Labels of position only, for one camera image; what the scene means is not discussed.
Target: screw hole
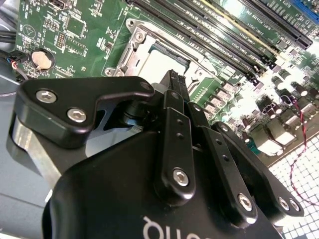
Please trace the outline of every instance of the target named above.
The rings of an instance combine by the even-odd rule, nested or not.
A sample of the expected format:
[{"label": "screw hole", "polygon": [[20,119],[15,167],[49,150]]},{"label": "screw hole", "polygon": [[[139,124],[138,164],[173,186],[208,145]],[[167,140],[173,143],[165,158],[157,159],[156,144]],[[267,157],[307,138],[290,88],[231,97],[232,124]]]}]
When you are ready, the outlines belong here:
[{"label": "screw hole", "polygon": [[224,159],[226,162],[229,162],[229,158],[228,158],[226,155],[223,155],[223,159]]},{"label": "screw hole", "polygon": [[216,139],[216,142],[217,142],[219,145],[222,145],[222,142],[221,142],[219,139]]},{"label": "screw hole", "polygon": [[180,119],[177,120],[177,123],[178,123],[179,125],[184,125],[184,122],[181,121]]},{"label": "screw hole", "polygon": [[177,136],[177,138],[179,138],[179,139],[184,139],[184,135],[182,135],[181,133],[177,133],[176,136]]}]

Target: ram slot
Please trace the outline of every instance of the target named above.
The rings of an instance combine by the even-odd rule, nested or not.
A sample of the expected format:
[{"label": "ram slot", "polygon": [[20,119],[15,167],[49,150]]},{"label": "ram slot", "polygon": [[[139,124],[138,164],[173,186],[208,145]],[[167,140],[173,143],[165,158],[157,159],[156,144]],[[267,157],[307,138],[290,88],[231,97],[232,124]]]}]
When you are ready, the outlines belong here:
[{"label": "ram slot", "polygon": [[254,56],[255,58],[259,59],[260,61],[269,60],[268,56],[266,56],[261,50],[253,47],[251,44],[246,42],[243,38],[238,36],[234,31],[229,29],[225,24],[222,22],[214,21],[208,13],[206,13],[202,8],[194,4],[191,0],[178,0],[178,4],[186,6],[188,9],[191,9],[196,14],[200,15],[204,21],[206,20],[207,24],[212,25],[214,28],[218,29],[223,35],[227,36],[231,39],[236,45],[240,46],[246,52]]},{"label": "ram slot", "polygon": [[262,35],[258,34],[252,28],[247,27],[245,23],[243,23],[238,18],[235,18],[233,15],[231,15],[229,12],[227,12],[224,8],[222,8],[214,1],[207,2],[205,0],[192,0],[192,2],[196,4],[199,8],[201,8],[203,11],[205,11],[208,15],[211,14],[210,12],[214,12],[218,16],[226,19],[235,28],[241,30],[251,39],[263,45],[273,55],[277,56],[279,54],[280,50],[270,40],[264,38]]},{"label": "ram slot", "polygon": [[222,62],[225,62],[233,69],[240,71],[249,80],[255,79],[256,74],[253,70],[246,69],[245,67],[241,66],[237,62],[234,62],[233,60],[229,59],[227,56],[221,54],[221,52],[219,52],[215,48],[208,45],[204,40],[198,38],[198,36],[196,34],[188,31],[186,28],[182,27],[179,23],[176,23],[170,17],[164,15],[162,12],[160,12],[158,9],[156,9],[155,7],[150,5],[145,0],[131,0],[130,3],[132,3],[134,6],[140,8],[144,12],[161,20],[163,23],[167,24],[169,27],[171,27],[176,32],[178,32],[178,34],[180,36],[184,37],[190,43],[192,43],[196,49],[202,49],[202,50],[206,51],[207,53],[211,54],[216,59],[218,59]]},{"label": "ram slot", "polygon": [[299,46],[301,49],[307,50],[313,44],[313,42],[307,36],[287,23],[260,0],[239,1],[248,7],[252,12],[256,13],[269,26],[277,30],[280,34],[284,35],[288,40]]},{"label": "ram slot", "polygon": [[233,55],[235,59],[238,59],[237,63],[250,67],[251,69],[262,69],[261,65],[256,64],[254,60],[243,54],[238,49],[231,46],[228,42],[221,39],[215,33],[209,31],[207,28],[202,27],[198,22],[191,17],[187,16],[180,11],[176,6],[168,3],[166,0],[155,0],[161,7],[163,7],[170,14],[176,15],[178,18],[183,20],[183,24],[189,24],[189,28],[196,29],[196,31],[203,36],[204,39],[219,46],[221,53],[227,54],[228,56]]}]

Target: black metal plate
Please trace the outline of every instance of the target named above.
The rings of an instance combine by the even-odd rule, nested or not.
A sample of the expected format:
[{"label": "black metal plate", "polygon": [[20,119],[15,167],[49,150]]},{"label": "black metal plate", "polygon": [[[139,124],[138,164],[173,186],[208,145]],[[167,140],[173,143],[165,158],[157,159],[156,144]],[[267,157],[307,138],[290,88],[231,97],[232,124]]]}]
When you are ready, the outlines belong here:
[{"label": "black metal plate", "polygon": [[[226,220],[198,151],[194,197],[181,207],[161,202],[154,191],[157,142],[156,132],[140,133],[69,169],[50,202],[52,238],[174,239],[179,238],[176,230],[181,239],[281,238],[259,209],[257,222],[244,230]],[[145,217],[156,222],[163,235],[154,227],[148,230]]]}]

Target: green circuit board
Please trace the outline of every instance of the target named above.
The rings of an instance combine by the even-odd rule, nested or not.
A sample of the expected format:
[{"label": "green circuit board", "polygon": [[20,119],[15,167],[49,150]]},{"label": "green circuit board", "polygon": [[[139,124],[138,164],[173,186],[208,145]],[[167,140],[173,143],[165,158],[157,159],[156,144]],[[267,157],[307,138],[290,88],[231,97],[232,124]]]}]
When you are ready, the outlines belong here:
[{"label": "green circuit board", "polygon": [[[160,20],[156,15],[134,5],[128,5],[124,0],[61,0],[61,2],[69,3],[66,9],[58,9],[52,2],[52,0],[22,0],[20,2],[16,50],[29,54],[34,49],[44,48],[51,52],[55,58],[55,66],[47,71],[35,69],[30,61],[20,64],[25,73],[32,78],[106,76],[106,69],[116,68],[132,36],[125,24],[127,19],[132,18],[156,25],[207,57],[215,71],[215,77],[205,78],[200,83],[190,95],[192,101],[205,107],[222,83],[228,82],[238,87],[238,91],[226,100],[227,104],[219,107],[214,114],[208,116],[211,123],[215,120],[223,120],[220,112],[230,114],[232,122],[228,123],[236,131],[243,130],[242,117],[253,118],[252,129],[269,121],[269,118],[261,113],[252,115],[253,109],[245,110],[240,114],[230,113],[228,105],[235,102],[234,98],[238,94],[249,96],[252,102],[258,101],[259,98],[266,95],[278,103],[278,96],[276,96],[274,85],[270,80],[263,82],[263,88],[255,93],[255,87],[247,81],[245,74],[221,60],[218,56],[225,55],[243,69],[247,69],[247,62],[240,57],[238,58],[232,51],[225,52],[225,48],[220,47],[219,44],[209,42],[198,30],[208,29],[210,32],[218,34],[218,40],[222,40],[234,49],[236,48],[243,58],[262,65],[261,60],[247,53],[244,48],[234,43],[228,35],[220,34],[218,29],[211,28],[205,17],[192,12],[183,5],[185,1],[167,0],[164,2],[170,6],[169,9],[172,9],[172,11],[180,11],[190,20],[194,20],[196,22],[195,27],[187,25],[185,20],[180,19],[163,7],[160,0],[141,0],[141,2],[151,6],[152,9],[156,9],[157,14],[173,20],[177,25],[206,41],[205,43],[208,43],[209,48],[218,52],[215,56],[194,44],[192,42],[193,37],[190,39],[184,37],[183,34]],[[307,76],[301,84],[305,87],[318,88],[319,26],[297,10],[290,3],[290,0],[262,0],[262,2],[313,42],[307,50],[301,49],[293,41],[273,29],[266,20],[247,8],[240,0],[189,0],[188,2],[196,5],[213,21],[223,22],[225,26],[228,26],[228,30],[237,34],[239,38],[262,52],[270,60],[275,61],[276,56],[269,48],[251,37],[247,31],[243,31],[225,21],[223,16],[208,7],[204,2],[222,7],[225,14],[232,16],[233,19],[241,22],[248,31],[255,32],[255,35],[267,41],[268,44],[278,50],[278,54],[291,47],[294,53],[288,56],[288,61]]]},{"label": "green circuit board", "polygon": [[[178,5],[177,0],[168,2]],[[274,45],[284,40],[283,36],[237,0],[217,2]],[[280,8],[281,15],[285,15],[288,21],[298,26],[297,29],[314,41],[314,47],[308,51],[296,47],[298,54],[294,56],[292,62],[307,72],[307,75],[314,77],[315,81],[319,80],[317,76],[319,59],[314,54],[319,43],[318,26],[305,17],[296,20],[296,15],[300,13],[286,1],[265,0],[265,2],[273,6],[273,9]],[[160,10],[159,5],[156,3],[153,5]],[[73,2],[71,9],[63,11],[57,11],[46,0],[23,0],[20,4],[16,49],[28,53],[32,49],[45,48],[55,55],[56,66],[48,72],[40,74],[32,66],[24,65],[25,71],[35,78],[101,76],[104,75],[105,67],[116,66],[128,42],[130,33],[124,26],[128,17],[155,22],[165,27],[161,21],[139,9],[128,6],[121,0],[79,0]],[[169,27],[166,29],[176,35]],[[256,48],[265,54],[269,54],[258,43],[253,40],[249,42],[255,44]],[[282,45],[278,45],[278,48],[283,50]],[[213,64],[215,62],[216,69],[220,72],[226,67],[222,62],[216,63],[214,59],[212,62]],[[239,79],[240,77],[239,73],[234,71],[234,76],[231,78]]]}]

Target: black metal bracket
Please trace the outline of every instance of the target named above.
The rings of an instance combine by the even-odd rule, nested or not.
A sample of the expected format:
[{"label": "black metal bracket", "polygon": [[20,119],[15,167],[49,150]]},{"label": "black metal bracket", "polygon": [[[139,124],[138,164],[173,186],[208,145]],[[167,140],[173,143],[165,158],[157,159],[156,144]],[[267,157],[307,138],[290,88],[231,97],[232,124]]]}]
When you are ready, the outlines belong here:
[{"label": "black metal bracket", "polygon": [[251,187],[258,207],[272,223],[286,216],[303,217],[304,210],[300,203],[226,124],[217,122],[212,129],[225,139],[241,174],[249,179],[246,184]]},{"label": "black metal bracket", "polygon": [[256,205],[242,179],[223,136],[212,130],[204,111],[195,103],[187,109],[192,122],[192,132],[206,151],[207,167],[219,198],[220,206],[232,224],[246,228],[257,220]]},{"label": "black metal bracket", "polygon": [[175,91],[164,93],[155,190],[169,205],[181,206],[195,194],[190,120],[184,100]]},{"label": "black metal bracket", "polygon": [[[52,96],[54,102],[45,99]],[[14,111],[22,124],[64,148],[85,144],[95,126],[96,112],[106,110],[109,117],[118,103],[145,101],[154,95],[153,87],[139,77],[79,78],[27,81],[16,95]],[[67,112],[80,109],[86,116],[83,122],[71,120]]]}]

